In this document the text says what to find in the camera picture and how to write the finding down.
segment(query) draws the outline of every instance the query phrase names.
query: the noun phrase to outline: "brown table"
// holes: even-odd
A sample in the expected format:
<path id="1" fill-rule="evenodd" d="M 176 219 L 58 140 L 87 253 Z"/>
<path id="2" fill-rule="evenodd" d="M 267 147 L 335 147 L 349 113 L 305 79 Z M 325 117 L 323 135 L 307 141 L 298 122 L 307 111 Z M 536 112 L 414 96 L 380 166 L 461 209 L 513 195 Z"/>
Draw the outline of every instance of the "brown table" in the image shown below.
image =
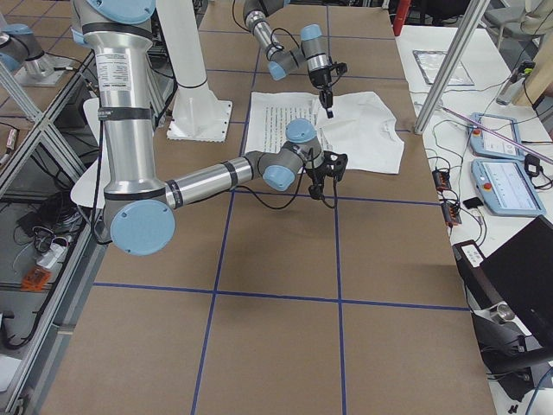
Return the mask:
<path id="1" fill-rule="evenodd" d="M 240 154 L 250 91 L 313 92 L 304 73 L 270 79 L 229 3 L 200 28 L 209 85 L 234 103 L 227 139 L 158 131 L 162 179 Z M 321 25 L 350 68 L 335 92 L 396 114 L 400 174 L 347 171 L 334 211 L 305 188 L 278 212 L 222 194 L 176 211 L 162 252 L 111 247 L 42 414 L 494 413 L 387 12 L 292 5 L 270 22 Z"/>

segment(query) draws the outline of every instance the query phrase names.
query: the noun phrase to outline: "white table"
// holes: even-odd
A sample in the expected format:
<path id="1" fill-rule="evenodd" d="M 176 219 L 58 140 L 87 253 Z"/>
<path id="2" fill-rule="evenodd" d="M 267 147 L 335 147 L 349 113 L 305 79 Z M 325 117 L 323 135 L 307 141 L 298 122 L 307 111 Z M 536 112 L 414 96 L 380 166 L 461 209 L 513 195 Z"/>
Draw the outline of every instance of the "white table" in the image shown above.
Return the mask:
<path id="1" fill-rule="evenodd" d="M 426 99 L 429 86 L 425 83 L 421 71 L 416 64 L 413 50 L 446 51 L 454 37 L 455 31 L 456 29 L 454 28 L 405 26 L 401 36 L 397 38 L 397 47 L 404 66 L 406 79 L 409 82 L 411 98 L 416 112 L 420 110 L 420 105 Z M 461 61 L 475 85 L 449 86 L 447 90 L 455 89 L 465 91 L 444 93 L 442 97 L 444 106 L 465 116 L 473 112 L 486 112 L 489 114 L 515 118 L 518 121 L 536 116 L 536 113 L 529 107 L 513 105 L 501 106 L 496 104 L 494 99 L 501 86 L 495 86 L 481 91 L 489 86 L 501 83 L 506 80 L 511 73 L 511 69 L 504 63 L 499 51 L 495 48 L 488 33 L 484 29 L 477 29 L 475 31 Z M 438 156 L 447 158 L 452 166 L 458 166 L 460 165 L 460 158 L 436 146 L 435 138 L 432 133 L 433 127 L 445 119 L 452 119 L 464 124 L 461 120 L 453 118 L 443 111 L 436 111 L 423 134 L 424 144 L 427 149 L 430 149 L 427 151 L 429 157 L 437 154 Z M 519 124 L 518 128 L 520 136 L 524 141 L 550 140 L 547 131 L 538 118 Z M 462 168 L 452 169 L 450 178 L 454 190 L 460 195 L 461 201 L 477 196 L 478 192 L 473 185 L 470 171 L 470 163 L 476 157 L 471 153 L 470 148 L 467 148 L 465 151 L 467 146 L 467 129 L 453 123 L 442 123 L 436 127 L 435 132 L 438 137 L 439 145 L 457 153 L 464 154 Z M 543 152 L 546 156 L 553 156 L 553 145 L 535 144 L 531 147 L 534 150 Z M 435 160 L 429 160 L 429 165 L 433 169 Z M 545 174 L 547 176 L 552 176 L 553 166 L 545 163 L 542 163 L 542 165 Z M 445 162 L 439 161 L 438 168 L 440 167 L 446 167 Z M 549 220 L 553 220 L 553 190 L 539 192 L 539 197 L 548 210 L 546 217 Z M 531 218 L 494 216 L 490 214 L 486 207 L 481 207 L 480 211 L 483 213 L 487 224 L 487 236 L 480 247 L 485 255 L 489 255 L 491 252 L 495 251 L 511 238 L 512 235 L 517 233 L 531 221 Z M 461 212 L 461 220 L 462 225 L 456 226 L 452 230 L 450 237 L 452 245 L 467 239 L 476 239 L 479 236 L 480 227 L 473 218 Z M 505 414 L 514 402 L 506 396 L 497 382 L 490 382 L 490 388 L 493 393 L 498 414 Z M 518 413 L 524 413 L 530 397 L 531 393 L 527 393 L 522 405 L 518 408 Z M 531 414 L 551 414 L 551 408 L 553 408 L 553 390 L 542 390 L 537 396 Z"/>

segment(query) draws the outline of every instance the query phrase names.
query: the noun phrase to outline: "black monitor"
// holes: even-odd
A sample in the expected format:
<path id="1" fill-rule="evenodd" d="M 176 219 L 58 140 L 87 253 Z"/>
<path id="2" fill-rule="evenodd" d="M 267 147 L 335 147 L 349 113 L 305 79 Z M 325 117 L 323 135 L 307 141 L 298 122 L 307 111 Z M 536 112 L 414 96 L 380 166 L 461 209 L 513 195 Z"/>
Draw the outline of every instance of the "black monitor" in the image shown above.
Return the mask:
<path id="1" fill-rule="evenodd" d="M 553 225 L 538 216 L 481 268 L 543 347 L 553 347 Z"/>

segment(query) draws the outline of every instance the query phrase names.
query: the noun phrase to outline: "orange object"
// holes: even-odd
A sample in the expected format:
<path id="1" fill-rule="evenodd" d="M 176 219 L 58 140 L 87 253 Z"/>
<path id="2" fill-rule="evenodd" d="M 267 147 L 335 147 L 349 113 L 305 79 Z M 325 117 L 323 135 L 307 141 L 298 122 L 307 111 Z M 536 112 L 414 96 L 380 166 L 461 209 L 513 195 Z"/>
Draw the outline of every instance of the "orange object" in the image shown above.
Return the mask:
<path id="1" fill-rule="evenodd" d="M 401 29 L 405 24 L 405 19 L 409 14 L 409 7 L 411 6 L 411 0 L 400 0 L 399 5 L 397 6 L 396 17 L 394 18 L 394 35 L 399 36 L 401 34 Z"/>
<path id="2" fill-rule="evenodd" d="M 39 265 L 35 265 L 29 272 L 27 272 L 27 274 L 25 274 L 25 277 L 23 277 L 21 289 L 22 291 L 42 291 L 42 288 L 48 282 L 50 277 L 52 277 L 51 271 L 42 268 Z"/>

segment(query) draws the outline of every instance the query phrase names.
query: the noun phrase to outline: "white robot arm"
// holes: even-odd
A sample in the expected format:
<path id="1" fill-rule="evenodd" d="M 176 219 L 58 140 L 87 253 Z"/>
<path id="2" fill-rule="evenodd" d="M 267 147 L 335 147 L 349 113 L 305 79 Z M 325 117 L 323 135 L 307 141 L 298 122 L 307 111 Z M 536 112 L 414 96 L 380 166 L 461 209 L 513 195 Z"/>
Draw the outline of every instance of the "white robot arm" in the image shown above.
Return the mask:
<path id="1" fill-rule="evenodd" d="M 284 191 L 308 165 L 315 199 L 322 199 L 326 176 L 341 179 L 347 157 L 322 151 L 313 125 L 297 119 L 289 124 L 288 141 L 277 154 L 252 152 L 162 182 L 156 176 L 145 59 L 152 45 L 149 22 L 155 0 L 73 0 L 73 10 L 75 40 L 96 54 L 100 147 L 105 133 L 111 173 L 103 189 L 104 223 L 123 251 L 147 255 L 161 250 L 175 231 L 172 208 L 260 176 Z"/>

